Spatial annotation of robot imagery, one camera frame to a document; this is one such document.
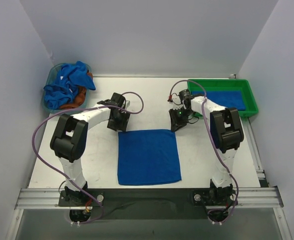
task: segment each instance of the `gray floor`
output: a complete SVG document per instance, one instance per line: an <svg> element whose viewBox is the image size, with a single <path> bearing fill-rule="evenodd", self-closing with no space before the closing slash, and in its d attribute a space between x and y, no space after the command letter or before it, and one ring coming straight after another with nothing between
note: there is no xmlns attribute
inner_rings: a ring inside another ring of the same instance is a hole
<svg viewBox="0 0 294 240"><path fill-rule="evenodd" d="M202 220L100 220L70 226L66 210L25 210L16 240L279 240L272 208L236 209L222 226Z"/></svg>

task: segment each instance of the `white table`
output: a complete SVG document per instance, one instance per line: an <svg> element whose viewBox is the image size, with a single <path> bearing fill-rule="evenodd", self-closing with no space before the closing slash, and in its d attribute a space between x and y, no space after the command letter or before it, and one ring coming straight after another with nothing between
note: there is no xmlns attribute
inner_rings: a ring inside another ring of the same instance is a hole
<svg viewBox="0 0 294 240"><path fill-rule="evenodd" d="M131 115L127 130L170 129L167 102L171 86L182 78L162 77L97 77L97 90L90 92L88 107L97 101L111 98L114 92L134 91L145 102L141 114ZM178 84L174 92L186 89L186 82ZM126 95L130 100L129 110L136 112L141 103L138 97ZM58 117L48 121L42 138L39 154L51 165L62 170L58 158L49 143ZM86 150L82 156L83 174L89 188L208 188L215 170L215 153L212 149L203 120L188 124L176 132L182 180L171 184L147 186L123 186L118 184L118 133L107 128L103 122L88 131ZM234 161L234 176L239 187L260 187L253 157L245 136ZM36 160L29 188L58 188L64 177Z"/></svg>

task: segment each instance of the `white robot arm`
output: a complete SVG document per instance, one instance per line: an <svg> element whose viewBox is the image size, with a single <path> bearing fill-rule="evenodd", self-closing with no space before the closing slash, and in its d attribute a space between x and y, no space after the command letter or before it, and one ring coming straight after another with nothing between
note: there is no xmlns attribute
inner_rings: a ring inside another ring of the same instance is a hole
<svg viewBox="0 0 294 240"><path fill-rule="evenodd" d="M94 108L100 107L99 109L74 115L61 115L50 142L50 148L55 151L55 155L59 158L64 173L70 177L66 179L66 195L79 204L84 203L87 197L71 184L70 180L84 190L88 187L81 166L81 156L86 146L87 131L107 120L109 120L107 127L110 129L125 132L127 128L130 114L116 108L101 108L110 105L127 109L130 101L126 100L123 95L114 93L111 99L100 101L94 106Z"/></svg>
<svg viewBox="0 0 294 240"><path fill-rule="evenodd" d="M191 100L191 109L195 111L196 113L202 113L202 103L204 102L205 98L204 96L198 96ZM215 102L207 99L204 105L205 115L207 117L211 116L211 113L218 111L218 112L224 112L226 110L226 107L220 106L216 104ZM230 127L228 124L224 123L224 127ZM218 149L219 155L223 161L223 163L229 168L230 172L232 173L233 169L233 161L235 158L235 155L237 153L237 147L231 148L225 152L222 152L220 149ZM212 182L217 188L225 188L232 184L232 179L227 172L226 168L220 163L220 161L216 158L216 171L212 176Z"/></svg>
<svg viewBox="0 0 294 240"><path fill-rule="evenodd" d="M205 97L202 95L191 95L189 90L179 93L179 98L183 107L169 110L171 118L171 131L175 132L188 123L188 117L194 113L202 115L202 104ZM226 108L207 99L204 104L204 113L209 119L210 133L213 137L216 149L223 163L232 172L234 157L240 142L244 139L244 134L236 108ZM216 171L214 172L212 183L217 189L232 189L232 179L227 169L216 158Z"/></svg>

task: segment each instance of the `blue towel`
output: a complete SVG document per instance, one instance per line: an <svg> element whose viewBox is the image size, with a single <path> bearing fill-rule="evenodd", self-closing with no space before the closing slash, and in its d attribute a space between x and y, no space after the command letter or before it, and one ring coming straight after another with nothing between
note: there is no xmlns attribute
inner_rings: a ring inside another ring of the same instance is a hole
<svg viewBox="0 0 294 240"><path fill-rule="evenodd" d="M203 91L193 91L192 94L203 94ZM207 91L207 98L227 108L235 107L239 111L246 110L241 91Z"/></svg>
<svg viewBox="0 0 294 240"><path fill-rule="evenodd" d="M72 103L78 95L78 86L96 90L92 78L87 75L86 64L81 61L76 64L63 64L54 82L43 88L47 107L58 109L61 105Z"/></svg>
<svg viewBox="0 0 294 240"><path fill-rule="evenodd" d="M119 132L120 185L157 185L181 180L176 135L166 129Z"/></svg>

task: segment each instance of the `orange cloth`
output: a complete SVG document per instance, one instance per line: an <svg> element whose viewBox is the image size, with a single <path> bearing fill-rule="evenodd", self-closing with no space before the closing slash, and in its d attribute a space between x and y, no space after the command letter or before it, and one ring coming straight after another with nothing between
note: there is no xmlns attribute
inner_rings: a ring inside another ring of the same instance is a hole
<svg viewBox="0 0 294 240"><path fill-rule="evenodd" d="M93 75L91 72L87 72L87 75L89 75L93 78ZM59 107L59 109L61 109L61 110L76 109L77 107L79 107L80 105L82 105L85 102L87 89L83 86L79 86L78 88L79 88L79 93L75 97L73 103L67 103L67 104L61 105Z"/></svg>

